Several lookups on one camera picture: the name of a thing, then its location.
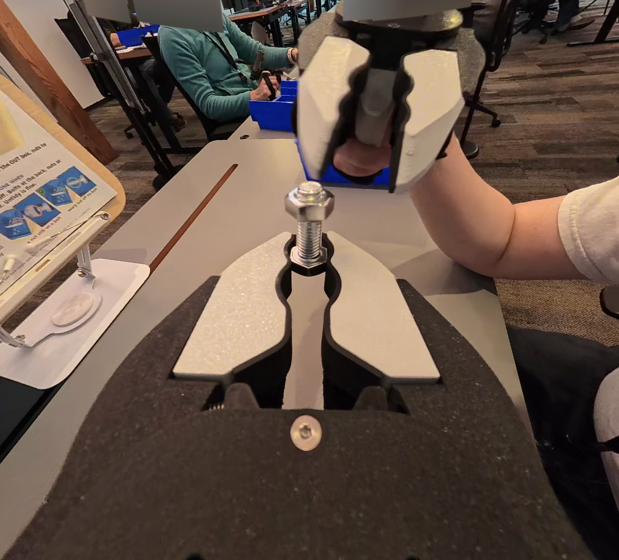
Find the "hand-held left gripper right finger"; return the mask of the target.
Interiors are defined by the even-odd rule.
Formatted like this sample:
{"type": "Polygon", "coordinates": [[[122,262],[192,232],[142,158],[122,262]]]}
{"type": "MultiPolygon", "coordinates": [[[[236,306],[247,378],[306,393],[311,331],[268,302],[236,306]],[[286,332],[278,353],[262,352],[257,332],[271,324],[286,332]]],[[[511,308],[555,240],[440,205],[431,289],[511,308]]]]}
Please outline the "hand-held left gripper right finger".
{"type": "Polygon", "coordinates": [[[326,343],[380,385],[436,384],[437,364],[394,274],[335,231],[324,290],[326,343]]]}

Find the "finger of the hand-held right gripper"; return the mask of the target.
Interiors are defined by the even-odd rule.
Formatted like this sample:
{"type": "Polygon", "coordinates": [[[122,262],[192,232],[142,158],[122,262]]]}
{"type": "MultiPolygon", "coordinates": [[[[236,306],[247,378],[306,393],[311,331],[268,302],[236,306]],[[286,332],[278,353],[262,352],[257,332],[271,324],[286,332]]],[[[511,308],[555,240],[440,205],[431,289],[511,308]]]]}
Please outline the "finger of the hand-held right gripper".
{"type": "Polygon", "coordinates": [[[428,49],[406,55],[394,88],[389,192],[401,194],[443,153],[464,106],[457,53],[428,49]]]}
{"type": "Polygon", "coordinates": [[[327,36],[298,80],[296,135],[311,179],[319,180],[353,133],[371,54],[348,38],[327,36]]]}

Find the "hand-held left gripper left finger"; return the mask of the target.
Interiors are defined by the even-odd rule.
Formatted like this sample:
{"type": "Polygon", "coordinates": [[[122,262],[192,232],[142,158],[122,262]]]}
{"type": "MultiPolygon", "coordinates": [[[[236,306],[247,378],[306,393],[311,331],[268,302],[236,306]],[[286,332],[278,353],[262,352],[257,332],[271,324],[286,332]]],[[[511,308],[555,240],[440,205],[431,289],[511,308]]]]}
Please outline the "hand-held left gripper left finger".
{"type": "Polygon", "coordinates": [[[284,342],[290,309],[277,287],[290,238],[280,233],[221,273],[173,367],[175,378],[230,382],[284,342]]]}

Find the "blue plastic bin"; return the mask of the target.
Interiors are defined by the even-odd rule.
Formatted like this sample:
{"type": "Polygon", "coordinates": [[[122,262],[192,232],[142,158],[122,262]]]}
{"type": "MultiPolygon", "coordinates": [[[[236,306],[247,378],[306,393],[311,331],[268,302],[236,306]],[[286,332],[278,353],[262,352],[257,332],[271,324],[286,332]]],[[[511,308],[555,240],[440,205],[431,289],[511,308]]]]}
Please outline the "blue plastic bin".
{"type": "Polygon", "coordinates": [[[301,159],[303,172],[308,181],[317,181],[323,186],[333,187],[333,188],[350,187],[350,188],[375,188],[375,189],[386,189],[386,190],[388,190],[389,188],[390,169],[388,167],[386,169],[381,169],[376,174],[363,176],[363,177],[354,177],[351,175],[342,174],[342,172],[339,169],[336,169],[332,164],[330,164],[327,167],[327,169],[325,169],[323,176],[321,176],[321,178],[312,177],[303,159],[303,155],[301,153],[301,148],[300,148],[298,139],[295,139],[295,146],[297,148],[298,155],[301,159]]]}
{"type": "Polygon", "coordinates": [[[128,30],[117,31],[116,36],[120,44],[126,48],[143,46],[143,38],[152,35],[156,36],[159,32],[159,28],[159,24],[149,24],[128,30]]]}
{"type": "Polygon", "coordinates": [[[297,98],[298,82],[283,81],[280,95],[275,100],[249,102],[250,116],[262,130],[293,132],[293,107],[297,98]]]}

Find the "steel hex bolt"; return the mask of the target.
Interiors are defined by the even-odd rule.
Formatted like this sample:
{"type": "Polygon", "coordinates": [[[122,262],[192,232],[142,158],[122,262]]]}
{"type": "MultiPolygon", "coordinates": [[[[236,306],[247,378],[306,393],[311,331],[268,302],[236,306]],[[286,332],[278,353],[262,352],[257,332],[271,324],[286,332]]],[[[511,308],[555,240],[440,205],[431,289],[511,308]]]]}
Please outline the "steel hex bolt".
{"type": "MultiPolygon", "coordinates": [[[[305,181],[298,187],[301,189],[299,194],[304,195],[317,194],[323,189],[328,191],[317,181],[305,181]]],[[[328,256],[322,244],[324,222],[296,223],[296,242],[289,253],[292,270],[306,277],[318,275],[325,270],[328,256]]]]}

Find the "steel hex nut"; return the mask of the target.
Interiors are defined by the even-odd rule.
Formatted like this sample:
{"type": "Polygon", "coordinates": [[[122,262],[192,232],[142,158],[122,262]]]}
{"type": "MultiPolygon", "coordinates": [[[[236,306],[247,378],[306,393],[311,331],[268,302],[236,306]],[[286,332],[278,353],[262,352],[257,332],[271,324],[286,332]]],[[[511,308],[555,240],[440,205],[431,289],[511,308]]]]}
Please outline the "steel hex nut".
{"type": "Polygon", "coordinates": [[[287,214],[297,222],[323,222],[334,211],[335,196],[333,193],[322,190],[310,195],[299,194],[300,187],[290,191],[284,197],[284,208],[287,214]]]}

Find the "person's right forearm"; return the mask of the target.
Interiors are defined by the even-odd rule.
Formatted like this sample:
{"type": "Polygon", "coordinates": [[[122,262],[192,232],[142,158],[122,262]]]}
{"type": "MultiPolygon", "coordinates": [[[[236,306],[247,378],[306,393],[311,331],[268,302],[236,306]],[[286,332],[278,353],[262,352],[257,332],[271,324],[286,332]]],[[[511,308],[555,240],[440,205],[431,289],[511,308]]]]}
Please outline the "person's right forearm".
{"type": "Polygon", "coordinates": [[[471,166],[452,132],[445,154],[408,192],[436,246],[453,262],[500,278],[514,225],[514,205],[471,166]]]}

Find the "black pole stand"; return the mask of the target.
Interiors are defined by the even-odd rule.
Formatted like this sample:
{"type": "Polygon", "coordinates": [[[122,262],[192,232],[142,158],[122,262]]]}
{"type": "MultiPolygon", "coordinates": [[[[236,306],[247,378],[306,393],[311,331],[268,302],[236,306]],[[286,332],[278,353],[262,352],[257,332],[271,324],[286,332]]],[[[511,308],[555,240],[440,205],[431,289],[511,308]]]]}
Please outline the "black pole stand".
{"type": "Polygon", "coordinates": [[[469,132],[473,117],[476,112],[476,103],[473,99],[468,99],[466,102],[466,105],[468,107],[468,113],[466,116],[464,127],[460,134],[459,142],[460,142],[460,148],[462,149],[462,152],[464,153],[465,157],[468,160],[472,160],[476,158],[476,156],[479,154],[479,149],[476,143],[468,140],[468,132],[469,132]]]}

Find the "black office chair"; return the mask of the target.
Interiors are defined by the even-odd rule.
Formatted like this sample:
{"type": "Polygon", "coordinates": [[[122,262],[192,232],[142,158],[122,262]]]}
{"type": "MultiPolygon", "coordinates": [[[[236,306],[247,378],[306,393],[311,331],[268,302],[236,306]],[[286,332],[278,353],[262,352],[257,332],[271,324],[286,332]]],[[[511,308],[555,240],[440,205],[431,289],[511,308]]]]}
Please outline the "black office chair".
{"type": "Polygon", "coordinates": [[[203,114],[203,112],[194,103],[194,101],[191,99],[188,93],[186,93],[182,85],[174,77],[173,73],[167,66],[161,54],[159,40],[157,36],[149,33],[148,35],[143,36],[142,40],[143,40],[143,44],[148,48],[152,56],[157,61],[159,61],[162,67],[166,70],[167,74],[170,75],[170,77],[174,81],[174,85],[177,88],[177,90],[182,94],[183,98],[187,101],[187,103],[191,106],[191,108],[195,112],[197,118],[202,124],[202,127],[204,128],[207,139],[209,141],[212,141],[212,140],[225,140],[225,139],[230,138],[233,135],[233,133],[242,125],[245,118],[239,118],[237,120],[220,123],[205,116],[205,114],[203,114]]]}

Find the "white stand base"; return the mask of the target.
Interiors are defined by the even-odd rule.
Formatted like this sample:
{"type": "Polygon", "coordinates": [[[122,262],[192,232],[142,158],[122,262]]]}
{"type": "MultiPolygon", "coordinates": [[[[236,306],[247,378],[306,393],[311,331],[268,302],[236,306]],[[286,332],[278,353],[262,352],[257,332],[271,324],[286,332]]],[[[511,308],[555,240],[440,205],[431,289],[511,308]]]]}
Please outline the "white stand base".
{"type": "Polygon", "coordinates": [[[1,378],[35,389],[67,379],[150,274],[145,264],[94,259],[71,275],[1,342],[1,378]]]}

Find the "black metal stand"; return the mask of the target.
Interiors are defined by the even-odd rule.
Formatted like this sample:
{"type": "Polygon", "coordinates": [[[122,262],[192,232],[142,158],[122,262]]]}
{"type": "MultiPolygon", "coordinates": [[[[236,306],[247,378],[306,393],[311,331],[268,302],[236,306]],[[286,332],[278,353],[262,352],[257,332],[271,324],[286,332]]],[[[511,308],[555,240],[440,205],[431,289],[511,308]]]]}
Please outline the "black metal stand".
{"type": "Polygon", "coordinates": [[[161,190],[175,176],[178,168],[172,165],[153,133],[147,117],[147,110],[135,92],[134,85],[124,70],[112,41],[101,22],[87,13],[83,0],[63,1],[68,9],[68,14],[72,17],[69,21],[70,24],[81,32],[83,40],[89,46],[89,54],[84,55],[84,58],[89,61],[87,67],[95,68],[99,76],[95,83],[98,87],[105,87],[105,95],[112,97],[120,104],[133,127],[133,131],[153,160],[156,176],[152,186],[156,191],[161,190]]]}

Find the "person's dark trousers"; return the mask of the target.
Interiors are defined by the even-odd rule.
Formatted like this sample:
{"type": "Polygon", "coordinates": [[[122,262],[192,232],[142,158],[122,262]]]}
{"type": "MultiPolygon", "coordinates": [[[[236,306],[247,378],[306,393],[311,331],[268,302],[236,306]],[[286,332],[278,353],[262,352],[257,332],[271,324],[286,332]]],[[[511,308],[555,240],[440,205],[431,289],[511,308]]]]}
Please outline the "person's dark trousers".
{"type": "Polygon", "coordinates": [[[618,559],[618,508],[594,428],[618,348],[507,325],[535,443],[553,492],[596,559],[618,559]]]}

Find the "white page holder bar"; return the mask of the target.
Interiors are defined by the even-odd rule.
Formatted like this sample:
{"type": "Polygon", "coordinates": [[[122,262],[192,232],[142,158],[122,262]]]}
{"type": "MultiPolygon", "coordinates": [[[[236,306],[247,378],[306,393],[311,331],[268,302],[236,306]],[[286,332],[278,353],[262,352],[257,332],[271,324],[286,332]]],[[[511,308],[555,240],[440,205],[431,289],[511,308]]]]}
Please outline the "white page holder bar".
{"type": "Polygon", "coordinates": [[[1,261],[1,283],[5,282],[11,275],[24,264],[28,264],[36,257],[43,257],[60,249],[61,245],[82,245],[89,241],[104,229],[112,215],[107,210],[100,210],[94,215],[89,216],[76,224],[69,225],[52,235],[29,241],[26,246],[15,253],[4,255],[1,261]]]}

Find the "printed instruction sheet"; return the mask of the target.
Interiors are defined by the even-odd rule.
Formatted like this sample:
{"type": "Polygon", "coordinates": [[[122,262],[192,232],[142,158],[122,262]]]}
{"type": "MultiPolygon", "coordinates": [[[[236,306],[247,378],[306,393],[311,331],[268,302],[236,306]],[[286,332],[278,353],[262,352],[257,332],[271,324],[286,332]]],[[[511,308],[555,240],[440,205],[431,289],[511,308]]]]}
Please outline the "printed instruction sheet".
{"type": "MultiPolygon", "coordinates": [[[[57,138],[1,94],[1,261],[102,210],[117,192],[57,138]]],[[[1,292],[43,260],[1,283],[1,292]]]]}

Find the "brown wooden post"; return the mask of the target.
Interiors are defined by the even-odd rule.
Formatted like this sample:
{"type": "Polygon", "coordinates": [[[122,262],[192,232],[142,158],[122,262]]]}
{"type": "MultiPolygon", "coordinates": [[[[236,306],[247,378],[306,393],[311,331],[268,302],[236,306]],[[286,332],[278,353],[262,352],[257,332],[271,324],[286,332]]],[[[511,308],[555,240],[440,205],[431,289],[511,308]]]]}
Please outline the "brown wooden post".
{"type": "Polygon", "coordinates": [[[102,165],[108,165],[118,158],[118,153],[4,0],[1,0],[1,53],[59,125],[102,165]]]}

